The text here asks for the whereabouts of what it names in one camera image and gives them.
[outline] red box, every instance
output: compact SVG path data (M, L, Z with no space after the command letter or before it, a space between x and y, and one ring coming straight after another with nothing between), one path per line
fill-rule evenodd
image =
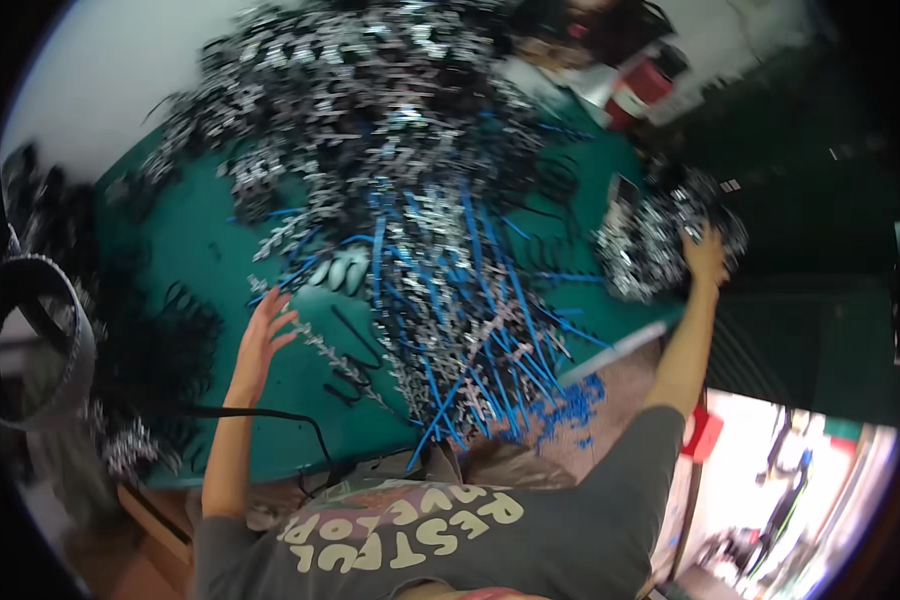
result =
M693 434L683 445L680 454L693 459L695 463L702 463L710 458L713 448L717 446L720 432L724 430L724 420L716 414L710 414L707 409L697 404L690 415L693 423Z

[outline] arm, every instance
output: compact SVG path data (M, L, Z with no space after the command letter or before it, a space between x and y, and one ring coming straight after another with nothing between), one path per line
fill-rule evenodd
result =
M240 341L224 407L253 408L267 383L274 353L294 341L296 334L276 334L297 311L280 315L290 301L289 294L277 295L273 288L257 306ZM216 423L206 473L203 476L203 517L242 517L247 504L247 484L251 463L252 416L228 416Z
M683 235L683 255L693 275L690 297L683 320L660 359L644 406L672 406L686 417L693 412L704 387L719 286L727 272L720 232L709 224L704 226L699 244Z

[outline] hand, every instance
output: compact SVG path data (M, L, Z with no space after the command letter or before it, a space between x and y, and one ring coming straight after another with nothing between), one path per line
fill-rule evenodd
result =
M246 326L243 339L240 340L237 366L233 369L233 379L230 380L230 389L226 393L226 400L223 401L224 406L238 408L255 406L264 392L264 386L267 385L267 373L274 354L297 337L296 333L276 336L284 326L298 316L296 310L280 315L280 311L290 301L290 294L277 295L278 293L277 288L267 292L250 317L250 323Z
M724 264L724 242L719 230L705 222L703 236L698 244L686 232L681 232L680 238L683 240L683 257L694 283L706 285L712 282L719 287L730 278Z

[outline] green table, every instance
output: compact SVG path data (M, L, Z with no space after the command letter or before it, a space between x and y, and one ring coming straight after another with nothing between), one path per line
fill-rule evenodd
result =
M599 226L607 207L607 189L612 175L620 173L628 179L640 181L640 167L631 145L614 133L601 130L575 102L568 102L561 110L564 123L592 132L591 142L562 145L544 150L559 153L576 162L579 179L573 200L580 237ZM261 223L252 228L227 221L233 210L229 178L217 178L220 154L206 154L188 163L182 170L180 182L168 186L158 200L147 222L131 227L122 222L114 211L103 205L104 190L120 175L139 165L156 148L160 131L156 130L127 152L96 184L101 206L97 210L97 227L101 250L106 253L129 236L143 235L148 239L153 261L144 274L144 285L151 291L154 308L162 302L167 287L176 281L184 282L194 294L216 307L225 326L216 351L216 366L212 388L204 395L206 405L219 406L227 392L237 348L251 310L246 303L250 296L248 275L276 281L282 263L272 257L252 263L258 241L274 222ZM282 196L289 206L303 203L303 188L299 180L288 178ZM531 195L533 208L553 212L555 207L545 198ZM529 211L510 215L511 220L528 235L565 238L564 226L558 221ZM528 256L521 238L512 230L507 235L514 247L519 265L528 264ZM598 272L588 240L575 240L568 269ZM564 283L543 294L555 308L579 308L583 314L573 321L593 332L601 340L617 347L604 349L569 334L567 349L576 365L565 363L556 375L561 383L569 383L589 375L601 364L624 354L640 340L660 334L680 318L683 306L672 298L662 298L653 304L628 303L611 297L603 286L584 283ZM293 298L292 306L299 310L302 321L312 324L323 334L326 342L341 353L350 353L368 361L368 351L343 327L330 311L331 306L342 310L358 330L373 328L370 306L358 294L347 297L323 287L304 286ZM366 398L352 407L324 391L324 382L331 379L331 368L312 346L292 343L273 359L270 376L260 400L260 408L272 408L307 415L316 420L335 460L359 460L381 456L416 445L422 430L408 425ZM403 399L394 391L394 380L384 368L372 372L373 389L384 401L406 414ZM216 421L200 420L200 433L189 449L180 472L173 474L157 468L147 479L151 487L198 486L203 482L206 458L210 450ZM254 482L269 481L321 468L324 456L317 444L313 429L305 423L278 418L260 417L254 421L254 436L250 478Z

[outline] white wall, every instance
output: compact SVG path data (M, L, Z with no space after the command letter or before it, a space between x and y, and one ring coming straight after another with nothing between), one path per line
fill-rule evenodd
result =
M75 180L96 181L160 122L162 111L143 123L151 108L198 82L204 42L229 32L228 19L255 1L77 0L24 81L3 132L2 157L33 139L43 162L60 163ZM700 87L716 75L755 62L728 2L744 12L758 54L802 41L807 29L803 0L656 1L677 30L671 42L692 67L655 110L657 121L694 106ZM607 67L586 78L584 96L602 106L612 73Z
M676 30L676 37L669 42L682 50L690 63L690 70L676 80L671 95L649 114L655 123L696 107L701 102L701 88L718 76L733 79L756 66L757 58L765 60L780 48L804 44L810 37L804 0L654 3L663 9Z
M42 162L60 163L74 180L96 181L160 122L162 112L143 123L150 109L198 82L204 43L228 33L229 18L254 4L77 0L24 80L0 159L33 139Z

